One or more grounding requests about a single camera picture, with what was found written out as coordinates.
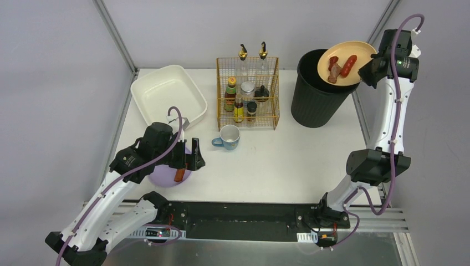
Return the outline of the purple plate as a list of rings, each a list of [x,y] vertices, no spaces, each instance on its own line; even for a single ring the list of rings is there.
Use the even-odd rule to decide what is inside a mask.
[[[186,170],[185,176],[182,182],[174,182],[174,176],[176,173],[175,168],[170,168],[167,165],[158,165],[155,167],[153,173],[149,175],[149,180],[152,184],[158,187],[170,188],[180,185],[186,181],[192,174],[192,171]]]

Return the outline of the yellow plate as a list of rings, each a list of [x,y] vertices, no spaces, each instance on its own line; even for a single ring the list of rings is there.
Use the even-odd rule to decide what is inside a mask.
[[[357,61],[350,74],[345,78],[339,76],[336,84],[328,82],[327,79],[330,74],[330,71],[328,71],[329,58],[337,56],[339,58],[337,63],[343,68],[348,57],[353,54],[357,55]],[[357,84],[361,82],[358,71],[371,60],[371,54],[376,54],[375,48],[370,44],[361,41],[348,41],[334,45],[327,49],[320,57],[317,66],[318,74],[320,78],[329,85],[345,87]]]

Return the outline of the small yellow label bottle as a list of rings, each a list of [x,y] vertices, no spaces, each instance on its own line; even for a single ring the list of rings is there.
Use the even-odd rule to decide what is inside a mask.
[[[244,119],[243,96],[237,94],[234,101],[233,119],[235,123],[241,123]]]

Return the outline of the yellow cap sauce bottle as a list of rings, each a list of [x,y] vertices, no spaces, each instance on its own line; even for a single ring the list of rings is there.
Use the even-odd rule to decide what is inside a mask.
[[[227,80],[225,93],[224,93],[224,109],[231,112],[234,109],[234,99],[237,93],[237,79],[235,76],[230,76]]]

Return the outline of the dark spice jar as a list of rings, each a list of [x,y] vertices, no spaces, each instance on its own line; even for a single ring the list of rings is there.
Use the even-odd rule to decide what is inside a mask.
[[[247,121],[254,122],[256,120],[258,105],[255,101],[250,101],[247,104]]]

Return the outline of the silver lid shaker jar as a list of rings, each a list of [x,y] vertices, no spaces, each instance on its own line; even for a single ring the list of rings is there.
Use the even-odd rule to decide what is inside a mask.
[[[251,81],[244,81],[241,84],[241,95],[242,95],[243,105],[245,107],[247,107],[248,103],[253,101],[255,90],[256,90],[255,83]]]

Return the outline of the black lid round jar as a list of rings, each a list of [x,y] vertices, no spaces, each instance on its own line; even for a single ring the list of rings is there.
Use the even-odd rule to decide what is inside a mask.
[[[269,97],[270,97],[270,91],[264,85],[261,85],[260,87],[256,88],[254,92],[255,101],[259,103],[263,103],[269,100]]]

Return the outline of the clear oil bottle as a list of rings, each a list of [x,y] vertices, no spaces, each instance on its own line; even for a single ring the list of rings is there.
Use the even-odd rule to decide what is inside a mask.
[[[247,60],[248,51],[244,44],[240,44],[241,49],[238,52],[238,60],[236,63],[236,77],[239,85],[243,82],[248,81],[249,76],[249,63]]]

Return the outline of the oil bottle with brown liquid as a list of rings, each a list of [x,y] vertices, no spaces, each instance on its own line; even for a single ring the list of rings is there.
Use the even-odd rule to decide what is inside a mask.
[[[269,82],[271,80],[270,74],[270,65],[269,61],[267,60],[268,51],[266,47],[265,41],[261,42],[261,47],[258,52],[258,60],[256,65],[256,77],[259,86],[265,86],[266,88],[269,87]]]

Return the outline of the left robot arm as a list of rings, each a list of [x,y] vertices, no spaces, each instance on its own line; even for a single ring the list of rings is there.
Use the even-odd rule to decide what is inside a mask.
[[[102,265],[119,242],[154,221],[169,204],[155,191],[143,195],[132,210],[113,221],[110,218],[126,195],[159,165],[189,171],[204,167],[199,139],[192,138],[187,153],[182,129],[173,132],[170,125],[155,122],[131,146],[117,152],[99,189],[77,218],[62,231],[47,235],[46,244],[58,254],[56,264]]]

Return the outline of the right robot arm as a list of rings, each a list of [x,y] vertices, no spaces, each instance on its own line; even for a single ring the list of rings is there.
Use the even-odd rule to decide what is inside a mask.
[[[384,31],[379,49],[350,41],[337,44],[325,51],[317,64],[323,81],[330,72],[330,59],[337,57],[343,66],[355,55],[356,62],[347,77],[337,81],[338,86],[355,85],[363,81],[380,92],[379,111],[375,127],[366,149],[353,151],[346,162],[346,176],[326,193],[314,209],[314,217],[321,223],[340,223],[348,220],[345,207],[371,187],[382,183],[395,184],[398,175],[406,171],[410,157],[404,156],[403,127],[406,108],[417,79],[421,52],[413,43],[420,30],[389,29]]]

